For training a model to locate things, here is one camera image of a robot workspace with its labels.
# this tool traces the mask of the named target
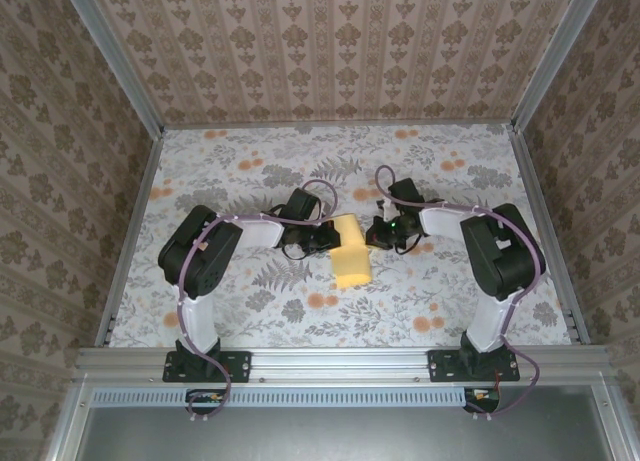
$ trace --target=floral tablecloth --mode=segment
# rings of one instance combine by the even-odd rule
[[[255,213],[284,203],[318,177],[336,186],[337,213],[366,230],[380,195],[373,174],[390,164],[427,198],[517,205],[535,233],[507,127],[353,126],[169,131],[137,240],[111,346],[172,346],[176,300],[157,256],[196,204]],[[324,201],[330,193],[312,188]],[[329,255],[291,261],[266,248],[238,250],[216,292],[225,346],[456,345],[478,287],[463,246],[430,237],[399,256],[370,252],[373,282],[336,288]],[[568,344],[551,276],[525,298],[508,336],[516,344]]]

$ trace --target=wall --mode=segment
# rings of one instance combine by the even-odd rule
[[[97,0],[171,126],[511,116],[569,0]]]
[[[69,0],[0,0],[0,459],[55,427],[149,148]]]
[[[600,0],[525,136],[593,341],[640,420],[640,0]]]

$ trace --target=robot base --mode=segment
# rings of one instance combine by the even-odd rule
[[[462,334],[460,349],[434,349],[427,352],[432,383],[519,381],[516,355],[505,346],[489,353],[479,353]]]
[[[234,383],[248,383],[251,373],[250,351],[221,351],[220,340],[207,356],[218,361]],[[211,363],[176,341],[176,350],[167,353],[162,380],[165,383],[224,383],[224,376]]]

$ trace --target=yellow sponge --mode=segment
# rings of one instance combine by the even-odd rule
[[[329,251],[337,287],[350,288],[371,282],[369,249],[355,215],[345,214],[333,221],[340,233],[340,247]]]

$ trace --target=aluminum frame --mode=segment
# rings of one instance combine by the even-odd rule
[[[577,332],[578,340],[583,344],[589,344],[591,340],[587,332],[587,325],[584,322],[584,317],[578,304],[578,298],[576,298],[576,293],[573,290],[571,278],[569,278],[569,271],[564,262],[556,232],[553,229],[551,216],[549,215],[549,210],[547,209],[547,204],[545,203],[544,195],[542,194],[542,189],[536,176],[531,155],[527,149],[524,134],[521,129],[516,127],[509,133],[509,137],[518,168],[520,169],[520,175],[522,176],[522,184],[524,185],[529,204],[531,205],[533,219],[540,234],[542,250],[549,265],[549,272],[552,273],[558,299],[562,306],[570,312],[570,319],[567,319],[565,316],[567,329],[571,329],[570,324],[571,321],[573,321],[573,327]]]
[[[358,386],[429,389],[492,384],[431,383],[426,356],[430,349],[441,347],[249,349],[253,353],[249,385],[258,389]],[[614,373],[603,346],[523,346],[519,349],[540,365],[540,385],[591,386],[614,459],[640,459],[628,413],[623,409],[619,391],[616,392],[616,387],[612,386]],[[97,388],[223,387],[220,383],[162,382],[168,351],[166,348],[81,350],[47,459],[67,461],[76,458],[91,409],[92,394]],[[530,382],[533,368],[525,360],[519,361],[521,380],[505,382],[505,386],[525,386]]]
[[[153,179],[160,163],[160,154],[162,153],[163,140],[162,138],[155,140],[151,146],[149,152],[149,159],[144,169],[142,181],[140,182],[140,189],[136,202],[131,212],[131,219],[129,220],[129,227],[127,228],[127,234],[124,238],[122,245],[122,251],[118,258],[118,264],[111,280],[111,287],[109,288],[109,294],[107,295],[107,302],[105,303],[104,310],[102,312],[102,318],[100,320],[100,326],[96,334],[95,346],[103,346],[108,344],[108,334],[113,328],[112,323],[115,323],[115,316],[120,308],[120,302],[122,301],[122,293],[127,283],[127,277],[129,276],[129,268],[131,267],[131,261],[133,260],[133,254],[136,249],[136,242],[138,241],[138,235],[140,234],[140,228],[142,227],[142,220],[144,219],[144,212],[149,202],[149,194],[151,193],[151,187],[153,186]]]
[[[78,11],[82,22],[89,30],[91,38],[100,48],[107,64],[115,74],[118,84],[129,98],[133,109],[138,113],[142,124],[153,140],[162,135],[162,116],[147,95],[135,68],[129,62],[125,51],[120,46],[116,36],[96,0],[70,0]]]
[[[512,119],[518,128],[526,128],[531,121],[597,2],[598,0],[571,0],[513,113]]]
[[[340,119],[340,120],[313,120],[313,121],[267,121],[267,122],[244,122],[244,123],[209,123],[209,124],[186,124],[165,126],[167,131],[184,131],[191,129],[238,129],[238,128],[317,128],[323,126],[428,126],[428,125],[463,125],[472,124],[509,124],[509,118],[491,118],[478,120],[467,119]]]

